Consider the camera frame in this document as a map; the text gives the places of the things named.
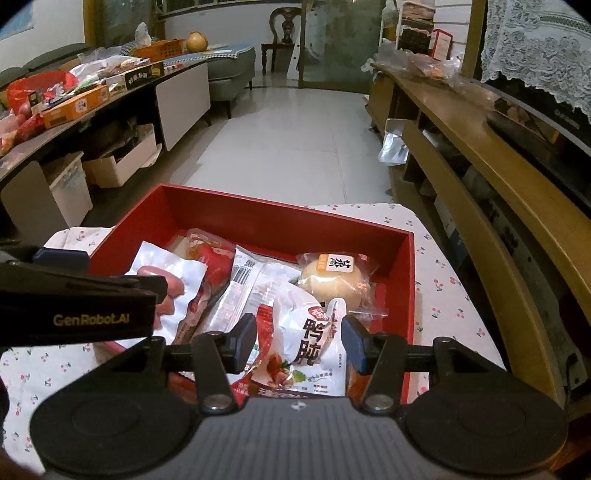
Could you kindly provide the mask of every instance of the red tray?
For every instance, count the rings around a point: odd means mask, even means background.
[[[129,271],[142,241],[168,248],[187,230],[200,228],[249,250],[295,261],[305,252],[361,253],[379,265],[380,303],[389,311],[383,330],[413,342],[414,238],[412,232],[331,213],[282,205],[221,192],[158,185],[112,230],[90,258],[90,273],[123,275]],[[108,347],[121,351],[118,343]],[[175,391],[194,392],[194,384],[171,376]],[[402,400],[408,394],[405,378]]]

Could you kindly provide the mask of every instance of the white storage bin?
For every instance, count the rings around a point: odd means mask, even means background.
[[[80,160],[83,154],[71,153],[42,166],[51,194],[68,227],[79,226],[92,208]]]

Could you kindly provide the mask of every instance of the sliding door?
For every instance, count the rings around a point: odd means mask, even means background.
[[[361,66],[378,49],[385,0],[304,0],[300,87],[369,93]]]

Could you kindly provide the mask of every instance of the yellow box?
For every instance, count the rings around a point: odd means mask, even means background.
[[[88,92],[76,95],[41,113],[46,128],[57,127],[94,110],[109,100],[109,88],[100,85]]]

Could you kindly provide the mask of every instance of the steamed bun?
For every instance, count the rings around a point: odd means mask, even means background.
[[[298,286],[324,305],[337,297],[344,299],[348,309],[359,307],[369,294],[369,280],[363,277],[357,265],[349,273],[319,271],[318,260],[304,267]]]

